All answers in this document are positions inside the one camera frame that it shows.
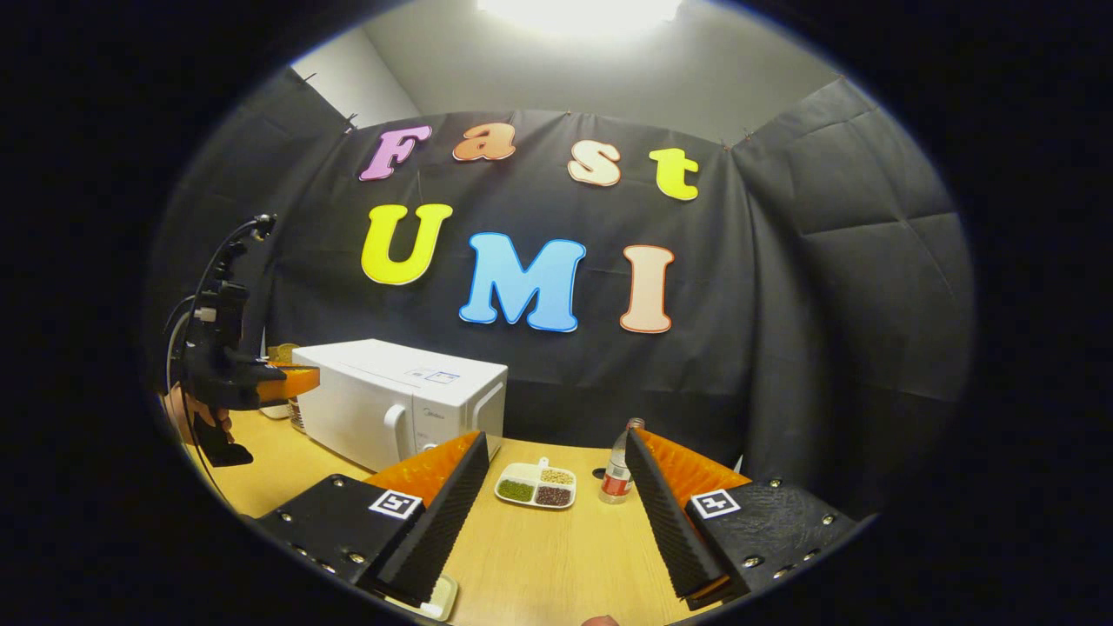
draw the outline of ceiling light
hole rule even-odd
[[[479,8],[553,33],[608,32],[671,21],[681,0],[479,0]]]

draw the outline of yellow letter u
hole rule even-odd
[[[406,207],[400,204],[384,204],[371,209],[371,227],[367,239],[363,243],[361,265],[363,273],[376,283],[386,285],[404,285],[420,278],[433,260],[433,248],[436,247],[436,236],[441,232],[441,223],[452,215],[452,207],[446,204],[423,204],[414,212],[421,219],[417,237],[410,258],[397,263],[391,261],[391,239],[398,219],[406,215]]]

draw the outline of green beans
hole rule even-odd
[[[503,480],[499,483],[499,495],[503,498],[529,502],[533,498],[533,486],[513,480]]]

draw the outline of small white object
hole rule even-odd
[[[401,606],[402,608],[410,609],[414,613],[418,613],[431,619],[444,622],[452,613],[452,605],[456,601],[456,594],[459,591],[460,586],[456,581],[442,574],[441,577],[436,579],[436,586],[433,587],[433,597],[431,597],[427,603],[422,603],[421,608],[412,607],[390,596],[386,597],[386,601]]]
[[[545,480],[542,480],[541,476],[544,470],[553,470],[568,475],[572,479],[572,482],[569,485],[564,485],[560,482],[548,482]],[[513,498],[506,498],[502,493],[499,493],[499,486],[502,485],[503,480],[512,480],[514,482],[521,482],[522,485],[529,485],[530,487],[533,487],[533,495],[530,497],[530,500],[528,502],[523,502],[522,500],[514,500]],[[564,489],[567,491],[571,491],[571,493],[569,495],[568,503],[542,505],[538,502],[538,489],[541,487],[553,487],[556,489]],[[538,507],[542,509],[567,509],[571,507],[573,502],[575,502],[575,475],[563,468],[550,468],[548,457],[541,457],[541,460],[538,461],[536,464],[510,463],[509,466],[506,466],[506,469],[502,470],[502,476],[499,477],[499,480],[495,481],[494,495],[498,496],[500,500],[506,502],[513,502],[515,505],[526,505],[530,507]]]
[[[715,491],[708,491],[707,493],[697,493],[691,497],[691,501],[696,505],[696,510],[699,511],[699,516],[703,519],[731,513],[741,508],[738,506],[738,502],[730,497],[730,493],[727,493],[726,489],[716,489]]]
[[[289,405],[289,402],[277,407],[264,407],[259,411],[272,420],[285,420],[294,417],[294,408]]]
[[[421,498],[416,496],[387,489],[367,509],[385,516],[406,519],[413,515],[414,509],[420,503]]]
[[[211,306],[201,306],[197,311],[194,311],[194,317],[200,320],[201,322],[215,322],[216,309],[213,309]]]

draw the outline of white tray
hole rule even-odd
[[[545,482],[541,479],[541,475],[544,470],[553,470],[565,473],[572,478],[570,485],[561,485],[558,482]],[[530,493],[529,501],[514,500],[512,498],[506,498],[502,493],[499,493],[499,486],[502,485],[504,480],[512,480],[514,482],[521,482],[523,485],[529,485],[533,488]],[[555,488],[564,489],[570,491],[570,496],[567,505],[542,505],[538,502],[538,491],[541,488]],[[538,507],[541,509],[567,509],[575,502],[575,475],[563,468],[551,468],[549,467],[549,459],[546,457],[541,457],[541,460],[536,464],[531,463],[510,463],[506,469],[502,470],[502,476],[494,483],[494,495],[505,502],[513,502],[515,505],[525,505],[529,507]]]
[[[449,614],[452,613],[452,604],[456,601],[456,591],[459,590],[460,586],[456,581],[442,574],[436,579],[436,586],[433,587],[433,597],[427,603],[421,603],[421,608],[410,606],[390,596],[386,596],[386,601],[424,615],[425,617],[431,617],[437,622],[444,622],[449,618]]]

